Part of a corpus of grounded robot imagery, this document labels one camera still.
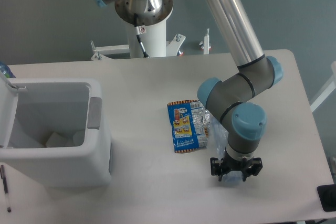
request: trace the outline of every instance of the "white table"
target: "white table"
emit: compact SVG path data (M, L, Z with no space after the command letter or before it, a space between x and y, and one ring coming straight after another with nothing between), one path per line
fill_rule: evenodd
M45 188L6 166L12 213L0 194L1 223L272 223L336 217L316 187L333 180L293 54L278 58L285 76L253 102L268 126L256 156L264 168L228 187L210 175L208 148L175 154L166 105L196 99L209 77L237 72L229 54L11 66L17 77L93 77L103 87L114 138L107 187Z

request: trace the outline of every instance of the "blue snack package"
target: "blue snack package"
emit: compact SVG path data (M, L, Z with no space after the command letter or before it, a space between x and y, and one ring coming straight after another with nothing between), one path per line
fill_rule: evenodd
M199 100L183 100L167 104L176 153L206 147L210 113Z

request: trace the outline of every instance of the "white bin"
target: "white bin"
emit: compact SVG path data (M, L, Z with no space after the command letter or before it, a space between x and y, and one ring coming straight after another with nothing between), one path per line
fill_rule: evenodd
M111 180L111 134L97 81L6 79L0 73L0 113L0 162L51 187ZM83 130L80 146L46 148L54 132L71 139Z

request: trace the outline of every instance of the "robotic arm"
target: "robotic arm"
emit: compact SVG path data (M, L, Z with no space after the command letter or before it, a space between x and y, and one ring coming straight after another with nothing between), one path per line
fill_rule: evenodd
M127 25L131 57L165 56L165 21L172 12L172 0L96 0L98 5L115 1L118 15ZM240 0L207 0L220 32L227 41L239 73L220 81L206 80L197 96L214 117L228 130L225 155L211 158L211 174L222 176L233 170L243 173L243 181L258 175L263 167L254 151L263 136L267 117L264 110L247 103L269 89L283 76L274 57L266 57ZM139 26L146 25L146 33Z

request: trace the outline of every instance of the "black cable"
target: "black cable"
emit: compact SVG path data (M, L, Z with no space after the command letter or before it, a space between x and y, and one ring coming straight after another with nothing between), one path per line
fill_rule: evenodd
M134 13L134 27L137 27L137 26L138 26L138 15L137 15L136 13ZM142 43L142 41L141 41L141 37L140 37L140 35L137 34L137 35L136 35L136 38L137 38L137 40L138 40L138 42L139 42L139 45L140 45L140 47L141 47L141 50L142 50L142 52L143 52L143 57L144 57L144 58L148 58L149 55L147 54L146 49L145 49L145 47L144 47L144 45L143 45L143 43Z
M328 220L328 219L320 220L320 221L316 222L316 224L324 223L324 222L326 222L327 220Z

